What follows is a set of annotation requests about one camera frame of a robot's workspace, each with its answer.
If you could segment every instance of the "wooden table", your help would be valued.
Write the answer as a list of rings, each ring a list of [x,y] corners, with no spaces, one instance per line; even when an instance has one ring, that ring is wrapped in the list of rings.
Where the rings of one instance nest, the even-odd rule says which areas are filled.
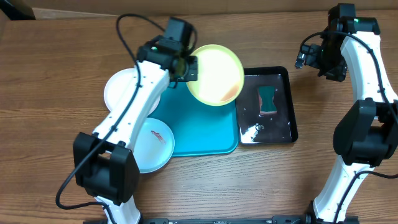
[[[392,86],[398,91],[398,11],[362,11],[376,17]],[[294,69],[299,44],[327,26],[326,12],[182,17],[198,29],[198,46],[221,44],[244,67],[281,65],[289,71],[298,124],[295,144],[244,147],[223,156],[174,158],[143,175],[134,198],[146,218],[259,218],[301,214],[323,188],[335,152],[335,126],[353,104],[349,77],[318,78]],[[166,17],[154,18],[163,26]],[[81,223],[104,217],[99,207],[61,210],[55,193],[73,169],[72,142],[108,114],[106,81],[131,59],[115,32],[115,18],[7,22],[0,43],[0,222]],[[132,49],[159,33],[126,19]],[[398,172],[398,156],[376,170]],[[348,214],[362,223],[398,220],[398,180],[368,177]],[[74,180],[64,204],[92,201]]]

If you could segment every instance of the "tray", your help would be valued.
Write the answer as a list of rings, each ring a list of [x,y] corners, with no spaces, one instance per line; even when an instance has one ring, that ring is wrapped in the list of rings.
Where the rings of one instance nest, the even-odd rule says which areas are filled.
[[[240,142],[295,142],[299,135],[286,68],[245,68],[244,74],[244,86],[236,99]]]
[[[163,121],[172,130],[173,157],[226,154],[238,146],[235,102],[205,105],[192,96],[186,83],[164,91],[149,117]]]

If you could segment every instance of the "yellow plate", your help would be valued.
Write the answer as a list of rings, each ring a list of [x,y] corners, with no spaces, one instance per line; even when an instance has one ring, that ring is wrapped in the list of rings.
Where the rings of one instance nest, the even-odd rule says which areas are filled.
[[[188,82],[191,94],[210,106],[226,105],[240,94],[244,72],[238,56],[221,45],[210,44],[196,49],[198,80]]]

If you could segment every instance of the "red mark on plate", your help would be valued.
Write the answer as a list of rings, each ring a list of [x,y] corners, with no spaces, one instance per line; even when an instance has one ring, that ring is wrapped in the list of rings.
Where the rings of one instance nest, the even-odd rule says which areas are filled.
[[[166,141],[164,141],[164,139],[162,138],[162,136],[159,134],[159,133],[157,133],[157,132],[155,132],[155,131],[150,131],[154,136],[156,136],[157,137],[157,139],[160,141],[160,143],[164,143],[164,144],[166,144]]]

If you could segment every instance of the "blue mat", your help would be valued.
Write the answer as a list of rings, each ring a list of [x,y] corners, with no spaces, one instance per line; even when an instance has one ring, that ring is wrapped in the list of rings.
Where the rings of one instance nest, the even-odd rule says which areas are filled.
[[[224,106],[205,105],[192,96],[186,83],[164,91],[149,117],[172,130],[173,157],[226,154],[238,146],[235,101]]]

